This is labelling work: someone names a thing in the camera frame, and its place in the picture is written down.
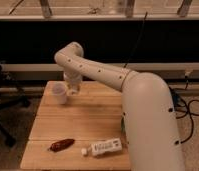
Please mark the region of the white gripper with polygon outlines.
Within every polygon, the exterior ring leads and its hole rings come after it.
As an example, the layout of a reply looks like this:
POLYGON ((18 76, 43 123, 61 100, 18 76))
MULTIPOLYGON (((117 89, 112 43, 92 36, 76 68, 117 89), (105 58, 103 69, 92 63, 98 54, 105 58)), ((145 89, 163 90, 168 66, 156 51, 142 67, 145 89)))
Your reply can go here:
POLYGON ((78 94, 80 92, 82 82, 82 75, 73 72, 65 72, 63 74, 64 80, 66 81, 66 91, 68 95, 78 94))

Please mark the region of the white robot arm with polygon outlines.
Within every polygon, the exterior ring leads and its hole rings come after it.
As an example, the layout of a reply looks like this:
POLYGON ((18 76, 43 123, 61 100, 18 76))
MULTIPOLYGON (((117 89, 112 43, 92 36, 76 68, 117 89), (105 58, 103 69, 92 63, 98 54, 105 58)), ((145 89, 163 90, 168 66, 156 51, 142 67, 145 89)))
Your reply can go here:
POLYGON ((185 171, 176 113, 167 83, 158 75, 87 60, 72 42, 56 52, 70 84, 79 75, 122 93, 131 171, 185 171))

